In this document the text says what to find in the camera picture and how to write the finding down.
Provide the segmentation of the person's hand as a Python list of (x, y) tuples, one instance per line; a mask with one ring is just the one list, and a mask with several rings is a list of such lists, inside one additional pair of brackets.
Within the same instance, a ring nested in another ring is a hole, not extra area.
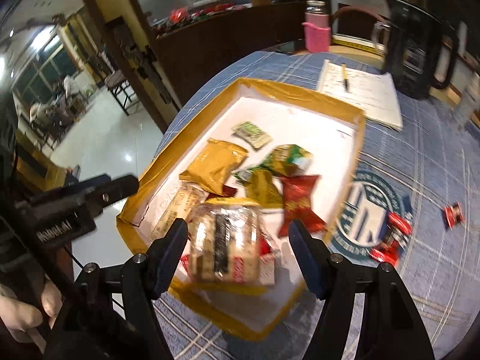
[[(60, 291), (48, 276), (41, 290), (40, 303), (43, 311), (46, 312), (49, 329), (51, 329), (63, 301)], [(34, 343), (40, 353), (44, 353), (47, 341), (38, 331), (44, 322), (41, 311), (35, 306), (18, 300), (14, 292), (4, 284), (1, 284), (1, 321), (17, 342)]]

